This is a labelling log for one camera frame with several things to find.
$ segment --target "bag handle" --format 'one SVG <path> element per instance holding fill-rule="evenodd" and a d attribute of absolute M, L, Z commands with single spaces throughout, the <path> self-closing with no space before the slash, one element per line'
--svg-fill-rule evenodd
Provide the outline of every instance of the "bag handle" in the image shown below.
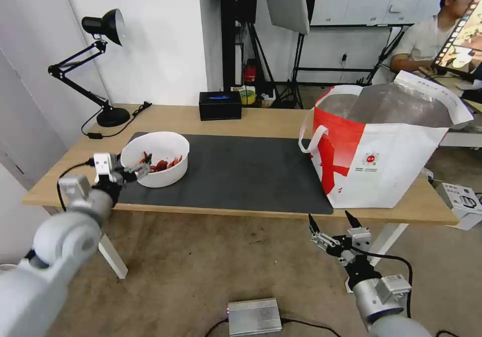
<path fill-rule="evenodd" d="M 305 135 L 306 128 L 308 127 L 308 118 L 310 117 L 310 115 L 313 113 L 314 110 L 315 108 L 312 108 L 309 112 L 306 113 L 305 120 L 303 121 L 303 124 L 301 125 L 301 129 L 300 129 L 300 138 L 298 139 L 298 146 L 300 147 L 301 152 L 304 154 L 312 153 L 318 147 L 318 143 L 320 142 L 323 134 L 328 135 L 328 129 L 325 126 L 320 125 L 318 126 L 315 133 L 313 134 L 313 137 L 311 138 L 310 144 L 308 145 L 307 148 L 305 148 L 301 143 L 301 140 Z"/>

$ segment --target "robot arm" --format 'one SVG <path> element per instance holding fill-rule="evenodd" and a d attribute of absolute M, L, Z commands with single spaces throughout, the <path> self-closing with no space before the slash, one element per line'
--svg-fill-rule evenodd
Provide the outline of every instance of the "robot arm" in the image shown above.
<path fill-rule="evenodd" d="M 115 168 L 115 154 L 95 154 L 96 184 L 85 176 L 59 184 L 70 199 L 66 212 L 37 230 L 32 250 L 0 276 L 0 336 L 44 336 L 62 309 L 67 287 L 97 250 L 101 227 L 117 203 L 122 185 L 147 175 L 151 158 L 133 168 Z"/>
<path fill-rule="evenodd" d="M 360 317 L 371 337 L 430 337 L 418 322 L 400 315 L 412 286 L 402 275 L 383 277 L 370 264 L 367 256 L 372 234 L 346 212 L 350 229 L 344 236 L 330 237 L 320 232 L 309 215 L 311 241 L 338 262 L 348 274 L 348 286 L 355 294 Z"/>

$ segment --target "lamp shade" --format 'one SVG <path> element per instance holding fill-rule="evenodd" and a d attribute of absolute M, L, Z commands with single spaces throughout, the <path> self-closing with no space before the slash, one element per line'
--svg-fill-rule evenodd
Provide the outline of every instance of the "lamp shade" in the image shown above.
<path fill-rule="evenodd" d="M 102 18 L 82 18 L 82 28 L 92 35 L 105 35 L 120 46 L 126 37 L 124 19 L 119 9 L 108 11 Z"/>

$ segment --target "white shirt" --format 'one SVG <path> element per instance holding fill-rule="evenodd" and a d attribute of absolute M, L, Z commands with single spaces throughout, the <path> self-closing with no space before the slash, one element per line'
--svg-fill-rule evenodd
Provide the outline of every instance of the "white shirt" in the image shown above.
<path fill-rule="evenodd" d="M 431 61 L 445 45 L 448 37 L 455 26 L 448 31 L 438 28 L 438 16 L 432 16 L 420 23 L 411 26 L 402 37 L 399 45 L 392 54 L 383 62 L 390 67 L 392 57 L 400 54 L 407 54 L 414 61 Z M 390 83 L 396 74 L 390 70 L 380 67 L 373 77 L 373 84 Z"/>

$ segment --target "lamp arm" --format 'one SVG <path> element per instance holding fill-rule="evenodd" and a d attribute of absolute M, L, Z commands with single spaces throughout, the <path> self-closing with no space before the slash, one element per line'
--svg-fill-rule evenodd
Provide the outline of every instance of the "lamp arm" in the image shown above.
<path fill-rule="evenodd" d="M 109 105 L 109 101 L 108 100 L 102 100 L 99 96 L 97 96 L 95 93 L 92 93 L 90 91 L 87 91 L 85 88 L 81 87 L 80 85 L 78 85 L 77 83 L 75 83 L 74 81 L 72 81 L 71 79 L 67 78 L 67 76 L 65 75 L 67 72 L 70 72 L 72 71 L 73 69 L 83 65 L 84 63 L 87 63 L 89 62 L 90 60 L 100 56 L 101 54 L 103 54 L 105 52 L 105 46 L 106 46 L 107 42 L 104 41 L 104 40 L 99 40 L 99 41 L 96 41 L 94 43 L 92 43 L 89 47 L 87 48 L 84 48 L 82 51 L 80 52 L 77 52 L 76 54 L 74 54 L 73 56 L 70 56 L 69 58 L 57 63 L 57 64 L 54 64 L 54 65 L 51 65 L 49 66 L 49 74 L 55 78 L 57 78 L 58 80 L 62 81 L 63 83 L 65 83 L 66 85 L 72 87 L 74 90 L 76 90 L 77 92 L 83 94 L 85 97 L 87 97 L 89 100 L 95 102 L 96 104 L 98 104 L 99 106 L 101 106 L 102 108 L 106 109 L 106 108 L 111 108 L 111 106 Z M 82 60 L 82 61 L 78 61 L 78 62 L 74 62 L 74 63 L 69 63 L 69 61 L 73 60 L 74 58 L 82 55 L 83 53 L 85 52 L 88 52 L 90 51 L 92 48 L 97 48 L 99 50 L 99 52 L 97 52 L 96 54 L 93 54 L 91 55 L 90 57 L 87 57 L 86 59 Z"/>

